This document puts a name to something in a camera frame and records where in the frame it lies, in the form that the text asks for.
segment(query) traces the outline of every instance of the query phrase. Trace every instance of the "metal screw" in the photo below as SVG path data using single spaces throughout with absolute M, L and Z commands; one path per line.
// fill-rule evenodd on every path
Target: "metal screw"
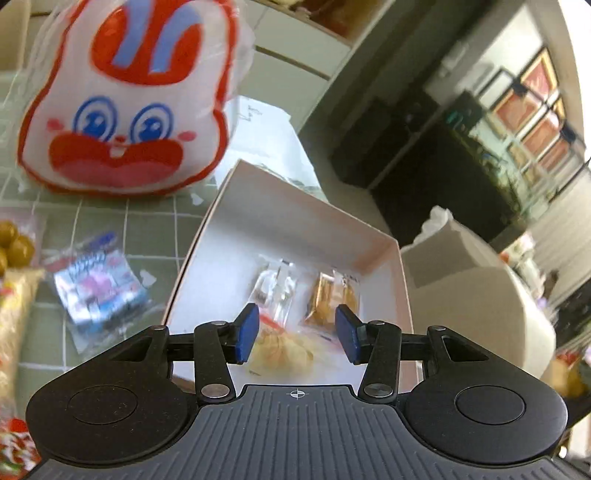
M 230 393 L 230 389 L 221 383 L 210 383 L 201 389 L 201 395 L 208 398 L 223 398 Z
M 366 395 L 369 395 L 373 398 L 385 398 L 394 393 L 392 387 L 383 383 L 371 383 L 367 385 L 363 391 Z

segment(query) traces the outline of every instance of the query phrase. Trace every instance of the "candy wrapper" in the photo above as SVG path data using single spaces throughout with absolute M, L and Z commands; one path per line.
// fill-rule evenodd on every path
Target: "candy wrapper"
M 249 298 L 259 307 L 261 324 L 248 368 L 271 382 L 306 374 L 322 357 L 323 346 L 317 338 L 289 331 L 287 320 L 297 284 L 294 264 L 264 259 Z
M 45 224 L 29 209 L 0 207 L 0 277 L 8 268 L 39 264 Z
M 336 270 L 332 275 L 320 273 L 304 325 L 334 335 L 335 310 L 341 304 L 347 305 L 355 315 L 359 314 L 359 281 Z
M 131 270 L 114 232 L 96 236 L 46 262 L 68 312 L 78 353 L 92 355 L 150 306 L 147 290 Z
M 28 474 L 41 457 L 21 419 L 9 419 L 0 425 L 0 480 L 18 480 Z
M 0 288 L 0 480 L 18 479 L 40 461 L 27 425 L 14 417 L 14 386 L 27 317 L 42 270 L 7 270 Z
M 286 260 L 265 263 L 248 301 L 259 307 L 261 323 L 283 328 L 296 292 L 294 266 Z

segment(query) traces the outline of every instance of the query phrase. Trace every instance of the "white cardboard box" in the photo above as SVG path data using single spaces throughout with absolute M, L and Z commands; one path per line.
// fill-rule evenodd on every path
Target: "white cardboard box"
M 398 243 L 345 212 L 240 161 L 189 250 L 164 321 L 171 333 L 192 333 L 212 320 L 231 321 L 244 307 L 260 268 L 260 255 L 283 258 L 306 269 L 356 274 L 361 283 L 359 317 L 381 319 L 412 333 L 410 307 Z M 303 275 L 288 329 L 303 318 L 315 278 Z M 262 378 L 245 365 L 230 365 L 236 391 L 245 384 L 350 384 L 357 391 L 364 365 L 351 365 L 334 349 L 329 364 L 291 378 Z M 176 362 L 174 375 L 193 380 L 193 363 Z M 399 391 L 418 383 L 414 362 L 403 362 Z

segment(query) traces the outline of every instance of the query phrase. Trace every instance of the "shelf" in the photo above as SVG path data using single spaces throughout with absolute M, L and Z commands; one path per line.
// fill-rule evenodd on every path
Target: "shelf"
M 362 4 L 355 3 L 354 6 L 362 5 L 362 8 L 356 12 L 356 17 L 352 21 L 350 25 L 350 34 L 347 37 L 343 37 L 342 35 L 336 34 L 332 30 L 316 23 L 315 21 L 309 19 L 306 15 L 294 12 L 286 7 L 282 7 L 270 0 L 253 0 L 261 5 L 265 5 L 266 7 L 272 8 L 277 10 L 278 12 L 282 12 L 285 15 L 289 15 L 292 18 L 300 20 L 312 27 L 324 32 L 327 35 L 337 39 L 344 45 L 353 48 L 357 43 L 357 40 L 360 39 L 366 29 L 373 23 L 374 18 L 379 14 L 380 10 L 386 4 L 391 4 L 391 0 L 366 0 Z
M 258 4 L 261 5 L 265 5 L 266 7 L 272 8 L 273 10 L 277 10 L 278 12 L 281 12 L 285 15 L 289 15 L 291 18 L 295 18 L 301 22 L 304 22 L 318 30 L 320 30 L 321 32 L 333 37 L 334 39 L 340 41 L 342 44 L 347 45 L 348 47 L 352 47 L 353 46 L 353 41 L 348 40 L 347 38 L 342 37 L 341 35 L 336 34 L 335 32 L 333 32 L 332 30 L 329 30 L 326 27 L 323 27 L 322 25 L 314 22 L 313 20 L 310 20 L 307 16 L 305 16 L 304 14 L 298 13 L 298 12 L 293 12 L 292 10 L 289 10 L 286 7 L 282 7 L 281 5 L 278 5 L 276 3 L 273 3 L 269 0 L 252 0 Z

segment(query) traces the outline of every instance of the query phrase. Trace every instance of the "blue candy packet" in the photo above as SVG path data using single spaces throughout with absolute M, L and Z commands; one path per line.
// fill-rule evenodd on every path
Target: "blue candy packet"
M 114 232 L 50 258 L 45 267 L 68 312 L 78 353 L 95 352 L 150 307 L 150 296 L 131 270 Z

